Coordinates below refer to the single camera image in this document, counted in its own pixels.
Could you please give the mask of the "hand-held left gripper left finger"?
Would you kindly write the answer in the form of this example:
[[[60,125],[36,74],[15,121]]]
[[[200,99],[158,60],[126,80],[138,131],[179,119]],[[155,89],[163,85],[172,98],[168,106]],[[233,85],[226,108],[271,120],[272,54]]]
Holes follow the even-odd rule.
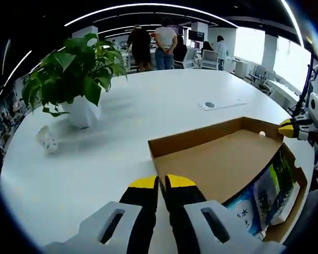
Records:
[[[148,253],[158,200],[159,177],[131,183],[120,201],[111,201],[84,219],[76,235],[52,242],[43,253]]]

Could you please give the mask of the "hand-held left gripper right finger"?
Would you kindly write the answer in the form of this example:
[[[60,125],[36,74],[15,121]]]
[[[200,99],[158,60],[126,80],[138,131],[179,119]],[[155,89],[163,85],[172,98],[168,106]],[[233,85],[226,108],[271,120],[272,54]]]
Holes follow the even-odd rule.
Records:
[[[243,221],[215,200],[206,200],[188,178],[165,176],[164,200],[178,253],[283,253],[286,247],[250,235]]]

